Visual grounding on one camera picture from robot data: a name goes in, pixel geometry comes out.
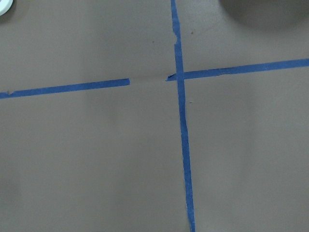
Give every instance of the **white object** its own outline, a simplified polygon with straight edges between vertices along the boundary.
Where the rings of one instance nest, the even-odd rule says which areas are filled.
[[[12,3],[13,0],[0,0],[0,16],[10,9]]]

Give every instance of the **blue painter's tape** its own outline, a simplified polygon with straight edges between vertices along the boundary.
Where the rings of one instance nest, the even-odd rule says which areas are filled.
[[[172,11],[173,31],[177,37],[177,41],[175,43],[174,48],[175,48],[176,73],[177,73],[176,76],[177,76],[177,87],[178,87],[180,128],[181,128],[182,149],[183,149],[183,170],[184,170],[187,214],[188,214],[191,232],[195,232],[189,136],[188,136],[186,116],[185,116],[185,87],[184,87],[184,72],[183,72],[183,53],[182,53],[180,23],[179,23],[179,18],[177,14],[176,0],[171,0],[171,11]]]
[[[96,88],[110,88],[110,87],[127,86],[127,85],[130,85],[129,79],[99,81],[99,82],[75,84],[75,85],[68,85],[68,86],[34,88],[34,89],[19,90],[19,91],[15,91],[13,93],[3,92],[3,93],[0,93],[0,99],[18,98],[18,97],[26,97],[26,96],[33,96],[33,95],[41,95],[41,94],[80,91],[80,90],[96,89]]]
[[[184,78],[195,79],[202,77],[219,76],[223,74],[253,73],[253,72],[263,72],[263,71],[271,71],[279,69],[301,68],[307,66],[309,66],[309,59],[295,59],[295,60],[279,61],[264,64],[236,66],[224,69],[208,69],[201,71],[185,72]],[[173,74],[168,77],[167,81],[176,81],[176,79],[177,79],[176,74]]]

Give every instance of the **white tape roll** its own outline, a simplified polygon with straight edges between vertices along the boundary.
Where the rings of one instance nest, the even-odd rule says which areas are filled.
[[[0,0],[0,16],[10,9],[12,3],[13,0]]]

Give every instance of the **blue tape strip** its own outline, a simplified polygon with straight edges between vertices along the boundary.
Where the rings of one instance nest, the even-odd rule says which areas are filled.
[[[279,69],[300,68],[307,66],[309,66],[309,59],[295,59],[295,60],[279,61],[264,64],[236,66],[224,69],[208,69],[201,71],[185,72],[184,78],[195,79],[202,77],[219,76],[223,74],[253,73],[253,72],[263,72],[263,71],[279,70]],[[176,79],[177,79],[176,74],[173,74],[168,77],[167,81],[176,81]]]
[[[179,18],[177,14],[176,0],[171,0],[171,11],[172,11],[173,31],[177,37],[177,42],[175,43],[175,60],[176,60],[176,73],[177,73],[180,128],[181,128],[182,149],[183,149],[185,196],[186,196],[187,214],[188,214],[188,219],[190,223],[190,229],[191,229],[191,232],[195,232],[189,136],[188,136],[187,122],[185,118],[185,87],[184,87],[184,72],[183,72],[183,53],[182,53],[180,23],[179,23]]]
[[[41,95],[41,94],[80,91],[80,90],[96,89],[96,88],[110,88],[110,87],[127,86],[127,85],[130,85],[129,79],[99,81],[99,82],[75,84],[75,85],[68,85],[68,86],[35,88],[35,89],[19,90],[19,91],[15,91],[13,93],[3,92],[3,93],[0,93],[0,99],[18,98],[18,97],[26,97],[26,96],[33,96],[33,95]]]

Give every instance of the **tape line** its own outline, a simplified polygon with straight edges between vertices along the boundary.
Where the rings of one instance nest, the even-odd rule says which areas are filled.
[[[184,170],[187,214],[188,214],[191,232],[195,232],[189,136],[188,136],[186,116],[185,116],[185,86],[184,86],[184,72],[183,72],[183,53],[182,53],[180,22],[179,22],[179,18],[177,14],[176,0],[171,0],[171,11],[172,11],[173,31],[177,37],[177,41],[175,43],[174,48],[175,48],[176,73],[177,73],[176,79],[177,79],[177,87],[178,87],[178,104],[179,104],[180,128],[181,128],[182,150],[183,150],[183,170]]]
[[[309,66],[309,59],[295,59],[295,60],[279,61],[272,63],[243,65],[224,69],[208,69],[208,70],[185,72],[184,78],[195,79],[195,78],[219,76],[223,74],[254,73],[254,72],[264,72],[279,69],[301,68],[307,66]],[[173,74],[167,78],[167,81],[176,81],[176,79],[177,79],[176,74]]]
[[[110,88],[110,87],[127,86],[127,85],[130,85],[129,79],[99,81],[99,82],[46,87],[46,88],[34,88],[34,89],[19,90],[12,93],[2,92],[0,93],[0,99],[19,98],[33,95],[71,92],[71,91],[80,91],[80,90],[96,89],[96,88]]]

